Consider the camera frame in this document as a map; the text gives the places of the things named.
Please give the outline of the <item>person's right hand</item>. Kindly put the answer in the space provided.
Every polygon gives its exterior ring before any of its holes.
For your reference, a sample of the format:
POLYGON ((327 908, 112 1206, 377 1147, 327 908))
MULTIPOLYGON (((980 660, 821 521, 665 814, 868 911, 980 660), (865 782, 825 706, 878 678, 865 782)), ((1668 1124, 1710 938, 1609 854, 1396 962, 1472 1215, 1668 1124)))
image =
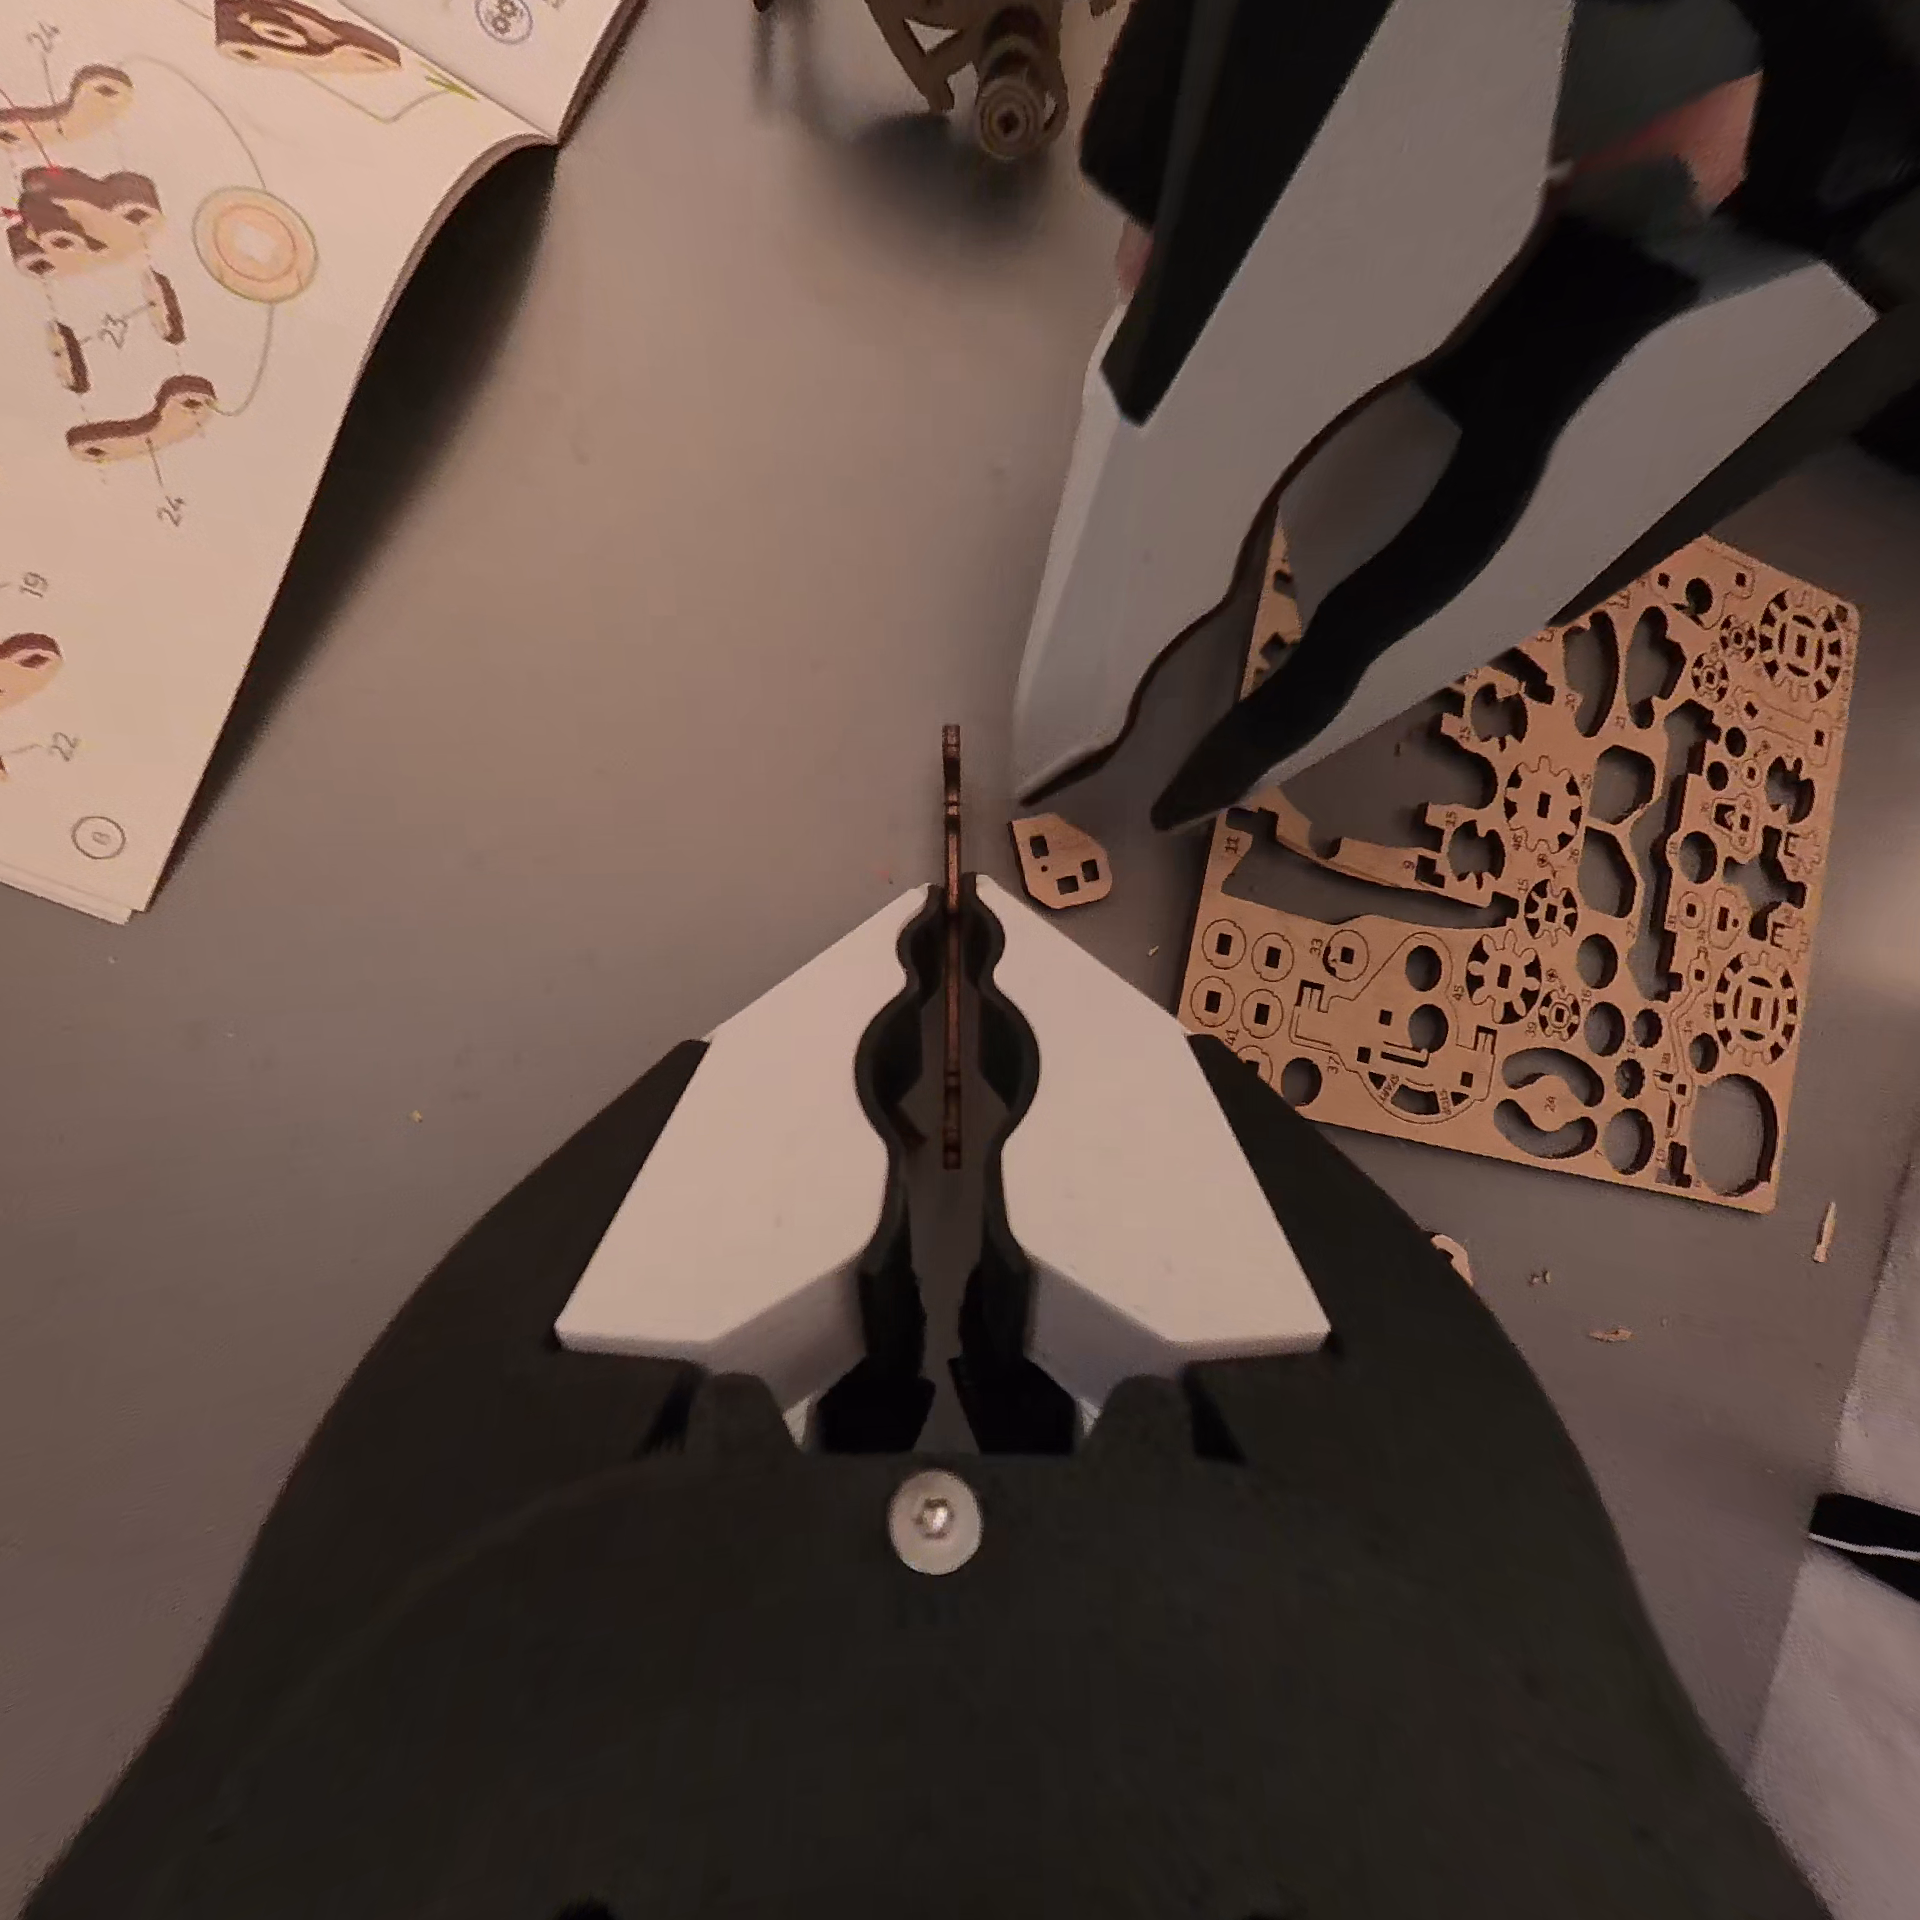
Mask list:
POLYGON ((1680 161, 1700 206, 1728 201, 1745 175, 1745 153, 1759 102, 1763 74, 1699 94, 1604 149, 1567 161, 1557 180, 1600 175, 1651 161, 1680 161))

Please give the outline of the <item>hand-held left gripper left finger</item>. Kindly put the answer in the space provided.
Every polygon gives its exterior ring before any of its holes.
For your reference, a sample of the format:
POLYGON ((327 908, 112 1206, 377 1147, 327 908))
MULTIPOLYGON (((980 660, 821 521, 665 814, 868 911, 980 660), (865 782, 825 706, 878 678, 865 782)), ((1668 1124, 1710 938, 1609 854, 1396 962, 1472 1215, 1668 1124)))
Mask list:
POLYGON ((901 1107, 942 969, 924 887, 715 1027, 557 1342, 755 1377, 780 1404, 927 1404, 901 1107))

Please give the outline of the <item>thin wooden model part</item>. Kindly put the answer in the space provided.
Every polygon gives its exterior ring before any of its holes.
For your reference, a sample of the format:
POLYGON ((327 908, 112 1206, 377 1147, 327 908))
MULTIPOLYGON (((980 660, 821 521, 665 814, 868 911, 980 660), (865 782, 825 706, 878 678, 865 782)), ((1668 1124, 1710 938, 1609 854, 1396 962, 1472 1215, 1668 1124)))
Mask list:
POLYGON ((961 729, 943 727, 943 1099, 942 1163, 964 1166, 964 775, 961 729))

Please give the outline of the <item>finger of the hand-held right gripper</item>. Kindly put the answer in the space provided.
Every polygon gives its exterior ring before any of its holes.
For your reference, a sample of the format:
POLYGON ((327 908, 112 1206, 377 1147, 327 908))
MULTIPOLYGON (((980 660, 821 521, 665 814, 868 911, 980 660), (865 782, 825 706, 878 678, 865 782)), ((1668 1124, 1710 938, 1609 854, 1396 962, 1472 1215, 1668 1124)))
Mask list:
POLYGON ((1557 2, 1137 2, 1078 141, 1148 234, 1088 365, 1012 787, 1107 758, 1281 475, 1456 335, 1540 215, 1557 2))
POLYGON ((1559 213, 1499 298, 1284 483, 1303 636, 1160 789, 1181 830, 1566 611, 1886 317, 1854 238, 1559 213))

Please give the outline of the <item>partly built wooden model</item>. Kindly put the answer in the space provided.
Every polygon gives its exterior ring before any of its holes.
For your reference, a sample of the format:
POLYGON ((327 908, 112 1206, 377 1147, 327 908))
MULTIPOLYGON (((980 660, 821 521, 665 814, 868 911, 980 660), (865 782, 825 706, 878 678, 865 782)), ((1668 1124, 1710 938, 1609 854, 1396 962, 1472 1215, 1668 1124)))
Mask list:
POLYGON ((823 84, 813 4, 751 4, 755 86, 774 94, 774 55, 790 53, 789 107, 817 137, 852 149, 884 137, 953 141, 956 84, 967 97, 967 141, 988 162, 1025 167, 1068 127, 1065 2, 868 2, 865 13, 903 81, 911 113, 860 114, 823 84))

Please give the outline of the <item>assembly instruction booklet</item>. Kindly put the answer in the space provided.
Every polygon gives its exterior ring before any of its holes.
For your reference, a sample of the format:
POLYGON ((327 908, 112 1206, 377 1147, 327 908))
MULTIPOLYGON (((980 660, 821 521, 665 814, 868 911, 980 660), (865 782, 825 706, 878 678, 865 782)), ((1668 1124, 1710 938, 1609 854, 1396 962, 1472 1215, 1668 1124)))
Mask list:
POLYGON ((5 885, 151 903, 405 282, 631 13, 5 2, 5 885))

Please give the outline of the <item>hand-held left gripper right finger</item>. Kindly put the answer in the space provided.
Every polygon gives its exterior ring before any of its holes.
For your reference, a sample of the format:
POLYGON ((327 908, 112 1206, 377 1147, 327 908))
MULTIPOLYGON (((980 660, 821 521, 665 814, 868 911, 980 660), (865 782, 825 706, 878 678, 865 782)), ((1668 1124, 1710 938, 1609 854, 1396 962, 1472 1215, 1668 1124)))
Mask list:
POLYGON ((1005 1108, 961 1309, 967 1385, 1102 1404, 1315 1353, 1328 1317, 1180 1021, 969 877, 980 1066, 1005 1108))

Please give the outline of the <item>laser-cut wooden parts sheet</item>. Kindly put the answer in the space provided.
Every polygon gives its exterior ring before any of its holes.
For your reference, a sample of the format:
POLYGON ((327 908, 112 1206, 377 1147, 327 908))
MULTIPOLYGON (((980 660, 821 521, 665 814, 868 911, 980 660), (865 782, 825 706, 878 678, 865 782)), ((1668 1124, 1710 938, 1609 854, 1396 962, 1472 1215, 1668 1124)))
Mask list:
POLYGON ((1429 705, 1472 791, 1406 844, 1219 815, 1176 1017, 1340 1130, 1774 1211, 1860 638, 1687 545, 1429 705))

